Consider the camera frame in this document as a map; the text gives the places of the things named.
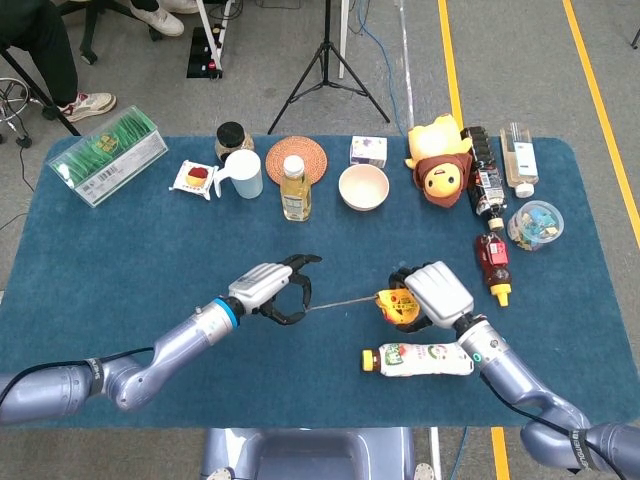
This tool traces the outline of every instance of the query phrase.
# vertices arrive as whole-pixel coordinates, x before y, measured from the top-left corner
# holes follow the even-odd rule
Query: yellow floor line
[[[491,442],[493,443],[493,461],[496,464],[496,478],[509,480],[509,459],[504,441],[504,428],[491,427]]]
[[[464,125],[462,121],[462,107],[460,106],[460,94],[458,93],[458,77],[456,76],[456,62],[453,57],[453,44],[451,43],[451,31],[449,29],[449,12],[447,0],[438,0],[440,10],[440,30],[442,31],[442,46],[444,47],[444,63],[447,68],[447,80],[449,82],[449,98],[451,98],[451,114],[458,125]]]
[[[571,4],[571,0],[562,0],[562,3],[567,14],[567,20],[569,21],[571,33],[573,34],[573,40],[576,43],[578,55],[580,56],[580,62],[582,63],[584,75],[585,77],[587,77],[587,84],[589,85],[589,90],[591,91],[593,105],[596,107],[596,113],[598,114],[600,127],[602,128],[602,133],[604,134],[604,139],[607,143],[607,148],[609,149],[609,156],[611,157],[613,170],[616,174],[618,185],[620,185],[622,199],[624,200],[624,204],[627,207],[627,214],[629,215],[629,220],[631,221],[633,233],[636,236],[636,243],[638,244],[638,248],[640,248],[640,215],[638,214],[638,207],[633,199],[631,186],[629,185],[629,180],[627,179],[627,174],[624,170],[622,158],[620,157],[620,151],[618,150],[618,145],[616,144],[616,138],[613,135],[613,129],[611,128],[611,123],[609,122],[607,111],[604,108],[604,102],[602,101],[602,96],[600,95],[598,82],[596,82],[596,76],[593,73],[593,68],[591,67],[591,61],[589,60],[589,54],[587,54],[587,48],[585,47],[584,41],[582,40],[582,34],[580,33],[580,27],[578,27],[578,21],[573,10],[573,5]]]
[[[451,30],[449,28],[447,0],[438,0],[438,10],[440,11],[440,30],[442,31],[444,63],[447,69],[447,81],[449,83],[451,114],[459,125],[464,125],[462,107],[460,105],[460,93],[458,91],[458,77],[456,76],[456,63],[453,56],[453,43],[451,42]],[[502,427],[491,428],[491,441],[496,465],[496,478],[497,480],[509,480],[509,461],[507,459],[507,446],[504,442],[504,429]]]

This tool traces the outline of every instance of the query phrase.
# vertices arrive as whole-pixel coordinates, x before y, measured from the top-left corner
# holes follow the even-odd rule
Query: clear plastic box
[[[132,106],[48,165],[86,203],[96,207],[167,150],[156,125]]]

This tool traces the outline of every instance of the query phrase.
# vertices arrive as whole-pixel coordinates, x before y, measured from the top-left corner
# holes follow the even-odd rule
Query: plastic bottle
[[[498,299],[501,307],[508,306],[511,273],[507,269],[507,244],[495,232],[479,235],[476,237],[476,254],[491,295]]]
[[[538,183],[538,167],[529,130],[512,123],[500,130],[500,142],[507,185],[515,189],[516,197],[530,197]]]
[[[502,177],[489,145],[489,137],[482,127],[468,127],[461,132],[463,138],[471,138],[471,175],[468,192],[476,215],[489,223],[491,231],[504,229],[502,214],[507,209],[502,188]]]
[[[304,222],[311,215],[311,183],[304,172],[304,161],[297,155],[284,159],[280,182],[282,210],[287,220]]]
[[[362,370],[387,377],[447,374],[469,375],[473,360],[457,343],[410,345],[387,343],[379,349],[362,350]]]

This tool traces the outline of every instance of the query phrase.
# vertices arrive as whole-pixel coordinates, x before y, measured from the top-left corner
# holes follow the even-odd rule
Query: glass jar
[[[216,155],[220,162],[224,165],[232,152],[241,149],[255,150],[251,135],[237,122],[225,122],[220,125],[216,131]]]

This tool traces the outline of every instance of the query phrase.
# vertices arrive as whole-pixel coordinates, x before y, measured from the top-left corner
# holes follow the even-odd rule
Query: white mug
[[[222,169],[213,167],[213,187],[218,198],[222,195],[220,183],[230,178],[238,195],[256,198],[262,193],[260,157],[251,150],[236,150],[227,157]]]

